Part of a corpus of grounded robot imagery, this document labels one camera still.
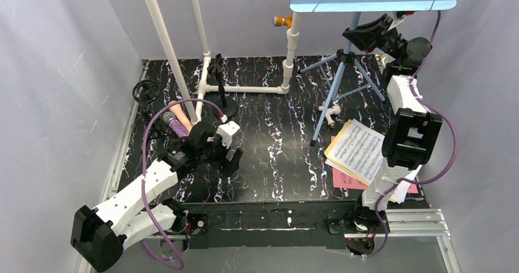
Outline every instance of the purple microphone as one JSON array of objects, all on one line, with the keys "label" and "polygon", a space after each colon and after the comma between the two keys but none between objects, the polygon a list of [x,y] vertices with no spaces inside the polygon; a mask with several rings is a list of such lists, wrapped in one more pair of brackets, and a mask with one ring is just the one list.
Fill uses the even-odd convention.
[{"label": "purple microphone", "polygon": [[175,114],[172,112],[162,114],[162,121],[166,122],[178,137],[186,137],[189,135],[189,132],[182,126],[180,121],[176,119]]}]

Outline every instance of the stack of paper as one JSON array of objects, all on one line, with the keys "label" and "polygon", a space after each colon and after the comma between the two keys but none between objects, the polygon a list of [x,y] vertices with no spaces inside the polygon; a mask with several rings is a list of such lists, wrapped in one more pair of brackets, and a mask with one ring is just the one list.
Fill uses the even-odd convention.
[{"label": "stack of paper", "polygon": [[[352,189],[362,189],[359,188],[361,182],[364,184],[363,189],[367,188],[382,164],[383,140],[384,135],[364,126],[359,121],[348,121],[324,152],[327,157],[326,163],[338,170],[334,170],[334,187],[348,186]],[[414,179],[420,167],[408,174],[406,178]],[[345,176],[351,176],[353,180],[347,180]],[[418,193],[416,185],[401,182],[391,196],[391,200],[402,203],[407,192]]]}]

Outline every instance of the blue tripod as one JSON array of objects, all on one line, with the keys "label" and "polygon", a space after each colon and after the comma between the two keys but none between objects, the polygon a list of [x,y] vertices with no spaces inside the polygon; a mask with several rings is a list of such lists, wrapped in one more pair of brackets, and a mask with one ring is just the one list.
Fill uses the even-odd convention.
[{"label": "blue tripod", "polygon": [[[353,19],[351,20],[350,30],[357,29],[357,25],[359,24],[359,19],[360,19],[360,12],[355,12],[355,14],[353,15]],[[306,71],[319,67],[321,69],[321,72],[324,74],[326,82],[328,83],[328,87],[330,87],[330,91],[328,93],[328,96],[326,97],[326,102],[324,103],[324,107],[321,112],[321,116],[319,117],[319,121],[317,122],[317,128],[315,129],[315,132],[313,134],[313,138],[312,138],[312,141],[310,142],[310,146],[315,146],[315,143],[317,141],[317,136],[319,135],[319,131],[321,131],[321,127],[323,126],[323,121],[324,121],[324,117],[326,115],[326,110],[330,107],[330,103],[332,101],[342,99],[343,97],[346,97],[350,94],[354,94],[355,92],[361,91],[367,87],[371,87],[374,90],[374,92],[376,93],[376,95],[378,95],[378,97],[383,102],[386,100],[386,98],[384,98],[382,93],[378,90],[378,88],[375,86],[374,82],[368,76],[368,73],[366,73],[366,70],[364,70],[362,65],[359,63],[359,61],[357,61],[357,59],[354,57],[353,54],[350,54],[350,49],[351,49],[351,42],[349,40],[347,40],[346,46],[344,47],[344,49],[339,50],[337,52],[337,54],[329,56],[328,58],[324,58],[324,59],[320,60],[319,62],[312,64],[306,68],[303,68],[299,71],[299,73],[304,73]],[[341,63],[339,64],[339,67],[337,68],[337,72],[335,73],[334,81],[332,82],[332,84],[330,84],[328,79],[326,78],[327,75],[323,69],[323,64],[325,64],[335,58],[340,58]],[[362,74],[362,77],[368,84],[361,86],[357,89],[354,89],[352,91],[349,91],[345,94],[337,95],[337,91],[339,89],[339,85],[340,85],[340,82],[342,79],[342,75],[344,73],[344,69],[346,67],[346,63],[348,61],[352,61],[352,60],[353,60],[353,64],[355,65],[355,67],[357,67],[357,69],[359,69],[360,73]]]}]

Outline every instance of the pink paper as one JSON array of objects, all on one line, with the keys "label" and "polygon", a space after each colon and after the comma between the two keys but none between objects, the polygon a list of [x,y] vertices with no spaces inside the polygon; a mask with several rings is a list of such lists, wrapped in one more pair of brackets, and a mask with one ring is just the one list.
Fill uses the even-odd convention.
[{"label": "pink paper", "polygon": [[[332,168],[334,170],[334,187],[338,189],[360,189],[365,190],[368,188],[367,185],[358,181],[357,179],[351,177],[350,175],[343,173],[342,171]],[[409,187],[408,193],[418,193],[418,188],[415,184],[411,184]]]}]

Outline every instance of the black marble table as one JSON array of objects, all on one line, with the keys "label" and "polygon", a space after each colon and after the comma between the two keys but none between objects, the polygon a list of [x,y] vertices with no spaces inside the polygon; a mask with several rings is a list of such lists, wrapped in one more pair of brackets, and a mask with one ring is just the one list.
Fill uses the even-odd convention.
[{"label": "black marble table", "polygon": [[[298,57],[296,67],[305,67],[319,61],[321,56]],[[373,55],[358,56],[372,80],[381,86],[380,69]],[[273,58],[228,58],[224,59],[223,73],[226,84],[241,86],[278,86],[282,82],[282,61],[284,57]],[[196,86],[202,72],[198,59],[180,61],[191,96],[196,96]],[[338,64],[328,63],[325,69],[330,76]],[[151,61],[146,78],[158,80],[163,87],[160,97],[152,105],[155,111],[171,100],[181,99],[168,70],[167,61]],[[208,83],[216,85],[215,80]],[[347,67],[339,89],[339,94],[363,85],[362,77],[354,67]],[[240,94],[234,99],[240,110],[234,118],[240,125],[237,146],[244,155],[240,169],[230,177],[223,177],[207,166],[199,166],[197,171],[184,178],[177,186],[163,192],[159,198],[175,198],[185,203],[252,203],[273,201],[337,201],[356,200],[361,190],[334,188],[332,168],[324,163],[324,150],[343,124],[349,119],[357,119],[372,129],[385,133],[391,122],[393,112],[389,103],[383,104],[371,89],[365,89],[339,101],[342,112],[334,118],[335,129],[326,125],[321,129],[314,148],[308,144],[312,138],[320,112],[316,109],[326,98],[327,86],[319,70],[311,70],[291,80],[287,95]],[[211,109],[204,106],[204,122],[217,125]],[[119,190],[141,174],[141,151],[144,122],[137,113],[132,137],[128,148],[127,160],[121,175]],[[151,144],[148,163],[160,146]],[[408,195],[415,200],[406,200],[399,208],[427,208],[423,193]]]}]

